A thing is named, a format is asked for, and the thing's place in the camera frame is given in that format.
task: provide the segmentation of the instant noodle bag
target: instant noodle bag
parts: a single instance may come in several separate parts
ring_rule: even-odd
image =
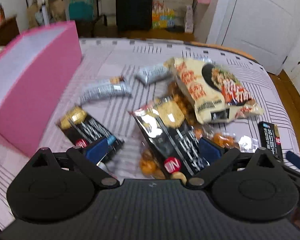
[[[225,67],[190,58],[172,58],[166,64],[177,76],[177,84],[199,123],[230,122],[263,114],[250,92]]]

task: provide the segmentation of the red circular logo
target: red circular logo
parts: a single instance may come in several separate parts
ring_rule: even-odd
[[[87,147],[88,143],[85,139],[79,139],[75,142],[76,146],[81,146],[82,148]]]
[[[176,171],[180,171],[181,162],[176,157],[169,157],[164,161],[164,167],[167,172],[174,173]]]

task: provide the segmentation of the pink storage box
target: pink storage box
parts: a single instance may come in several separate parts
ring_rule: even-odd
[[[0,144],[33,156],[80,65],[74,22],[23,32],[0,54]]]

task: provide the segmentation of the door frame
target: door frame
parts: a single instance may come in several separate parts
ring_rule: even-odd
[[[236,3],[237,0],[218,0],[207,44],[223,44]]]

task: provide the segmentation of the black snack package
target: black snack package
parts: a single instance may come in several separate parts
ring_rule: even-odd
[[[184,181],[209,165],[200,156],[192,127],[171,97],[159,98],[131,114],[168,178]]]
[[[283,161],[279,130],[276,124],[259,122],[261,146],[269,149],[275,157]]]
[[[79,106],[68,111],[57,125],[76,146],[86,147],[101,137],[107,138],[109,150],[103,162],[111,159],[124,143]]]

